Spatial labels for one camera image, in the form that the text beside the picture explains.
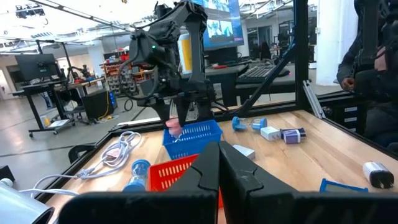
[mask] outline white charging cable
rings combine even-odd
[[[136,143],[132,144],[132,141],[136,136],[138,136],[139,139],[138,141],[136,141]],[[101,154],[101,160],[94,167],[91,167],[89,169],[83,169],[79,171],[77,175],[54,174],[54,175],[45,176],[41,178],[39,181],[37,181],[33,189],[24,190],[23,192],[31,193],[30,197],[32,198],[35,196],[35,193],[37,192],[76,196],[78,195],[78,193],[73,192],[71,190],[64,190],[64,189],[40,190],[38,189],[38,187],[43,181],[50,178],[63,177],[63,178],[71,178],[71,179],[74,178],[74,179],[85,180],[85,179],[104,177],[106,175],[113,174],[126,165],[126,162],[130,157],[130,153],[141,143],[141,140],[142,136],[139,133],[135,133],[133,131],[123,132],[116,143],[110,145],[107,149],[105,149],[105,151]],[[96,168],[101,164],[103,166],[111,167],[112,169],[100,174],[92,174],[96,170]]]

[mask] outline wooden table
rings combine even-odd
[[[272,175],[299,191],[319,191],[322,178],[358,187],[367,187],[370,192],[385,192],[375,189],[366,180],[362,166],[365,162],[383,163],[398,176],[398,161],[367,144],[347,135],[332,125],[306,111],[293,111],[266,116],[268,125],[275,128],[301,128],[307,138],[300,144],[286,145],[282,140],[269,142],[252,130],[234,132],[231,122],[221,122],[222,139],[231,145],[239,144],[256,151],[254,162]],[[131,178],[131,165],[136,159],[147,159],[151,164],[168,161],[167,151],[162,146],[162,131],[142,134],[141,145],[132,152],[126,168],[116,174],[93,180],[69,180],[63,189],[79,193],[89,191],[120,191]],[[104,148],[84,166],[96,165]],[[63,204],[71,197],[54,195],[48,206],[55,207],[56,217]],[[219,223],[225,223],[224,211],[219,211]]]
[[[68,84],[68,89],[71,90],[71,89],[75,89],[75,88],[83,88],[83,87],[86,87],[86,86],[91,86],[92,83],[96,83],[98,81],[103,82],[103,81],[105,81],[105,78],[104,77],[100,77],[100,78],[96,78],[96,79],[94,79],[92,81],[83,82],[83,83],[71,83],[71,84]],[[55,91],[65,91],[66,88],[64,86],[56,86],[54,88],[54,90]]]

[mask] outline ceiling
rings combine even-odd
[[[35,42],[30,40],[56,40],[89,45],[89,41],[126,35],[130,24],[142,21],[153,15],[156,0],[36,0],[41,4],[60,7],[83,17],[111,22],[127,30],[112,28],[102,23],[85,19],[48,6],[38,5],[28,0],[3,1],[0,8],[0,52],[34,51]],[[159,0],[159,4],[173,5],[172,0]],[[289,0],[239,0],[241,16],[244,19],[272,13],[272,9],[291,8]]]

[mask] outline floor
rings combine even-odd
[[[310,70],[310,78],[315,81],[315,70]],[[330,93],[341,90],[339,86],[314,86],[316,94]],[[294,100],[294,93],[263,95],[259,103],[271,101],[281,102]],[[77,144],[87,144],[99,141],[113,126],[123,121],[130,121],[142,108],[134,107],[131,111],[124,111],[126,98],[118,99],[119,108],[114,112],[116,119],[101,124],[84,125],[77,123],[75,127],[68,125],[59,131],[35,133],[33,138],[28,135],[28,129],[37,127],[26,98],[0,101],[0,166],[8,165],[16,178],[16,189],[29,189],[43,176],[62,173],[70,166],[68,151]],[[55,109],[47,110],[41,97],[34,98],[40,115],[51,118],[57,114]],[[136,120],[156,117],[151,108],[146,108]]]

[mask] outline white and black device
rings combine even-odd
[[[373,187],[389,189],[394,186],[394,175],[380,162],[367,162],[363,173]]]

